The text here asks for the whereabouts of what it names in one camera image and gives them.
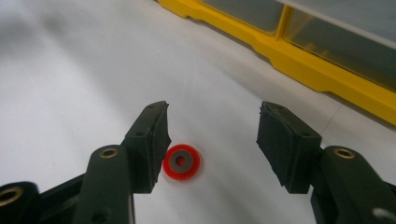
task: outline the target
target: red ring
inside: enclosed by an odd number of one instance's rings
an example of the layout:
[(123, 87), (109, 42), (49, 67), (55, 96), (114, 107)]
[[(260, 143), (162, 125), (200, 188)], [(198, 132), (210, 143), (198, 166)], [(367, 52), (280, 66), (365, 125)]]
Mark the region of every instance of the red ring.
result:
[[(169, 163), (170, 159), (172, 158), (172, 155), (180, 150), (186, 150), (186, 151), (190, 152), (191, 158), (192, 158), (191, 168), (187, 172), (184, 172), (184, 173), (177, 173), (177, 172), (173, 171), (173, 169), (171, 168), (170, 163)], [(201, 164), (201, 158), (199, 156), (198, 151), (189, 145), (180, 144), (180, 145), (171, 147), (166, 152), (165, 160), (163, 160), (163, 170), (172, 179), (187, 180), (187, 179), (190, 179), (191, 177), (193, 177), (197, 173), (197, 171), (200, 167), (200, 164)]]

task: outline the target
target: screw hole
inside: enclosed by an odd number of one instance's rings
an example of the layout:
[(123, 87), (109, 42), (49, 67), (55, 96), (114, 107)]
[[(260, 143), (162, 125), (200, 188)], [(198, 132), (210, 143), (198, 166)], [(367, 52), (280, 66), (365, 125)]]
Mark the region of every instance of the screw hole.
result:
[(22, 196), (22, 193), (23, 188), (18, 186), (2, 190), (0, 192), (0, 207), (17, 201)]
[(351, 151), (343, 149), (343, 148), (337, 148), (334, 151), (334, 154), (341, 158), (349, 159), (349, 160), (354, 159), (356, 157), (355, 154), (353, 154)]
[(112, 158), (115, 157), (117, 154), (119, 154), (119, 150), (116, 148), (108, 148), (103, 150), (100, 153), (100, 157), (104, 159)]

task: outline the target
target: yellow bin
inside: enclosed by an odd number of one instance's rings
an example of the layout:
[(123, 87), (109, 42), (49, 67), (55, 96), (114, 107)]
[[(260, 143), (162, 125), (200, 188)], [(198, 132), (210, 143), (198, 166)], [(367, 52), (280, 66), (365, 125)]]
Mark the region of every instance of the yellow bin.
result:
[(396, 50), (273, 0), (158, 0), (248, 43), (272, 66), (396, 125)]

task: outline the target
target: white table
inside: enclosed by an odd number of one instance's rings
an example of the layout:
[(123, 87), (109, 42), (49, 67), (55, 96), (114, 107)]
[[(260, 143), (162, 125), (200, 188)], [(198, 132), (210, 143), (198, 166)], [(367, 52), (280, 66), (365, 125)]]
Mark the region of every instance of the white table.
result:
[(0, 186), (40, 191), (85, 172), (153, 102), (169, 104), (172, 146), (203, 167), (164, 173), (135, 195), (137, 223), (315, 223), (310, 195), (289, 195), (256, 145), (262, 100), (289, 108), (322, 146), (359, 151), (396, 183), (396, 128), (280, 74), (249, 47), (150, 0), (0, 3)]

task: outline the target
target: red washer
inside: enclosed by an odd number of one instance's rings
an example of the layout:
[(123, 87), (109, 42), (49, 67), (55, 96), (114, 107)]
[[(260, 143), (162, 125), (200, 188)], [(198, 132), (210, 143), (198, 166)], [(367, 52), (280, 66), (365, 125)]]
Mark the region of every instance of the red washer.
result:
[(201, 164), (201, 158), (195, 148), (181, 144), (166, 152), (163, 170), (175, 180), (187, 180), (193, 177)]

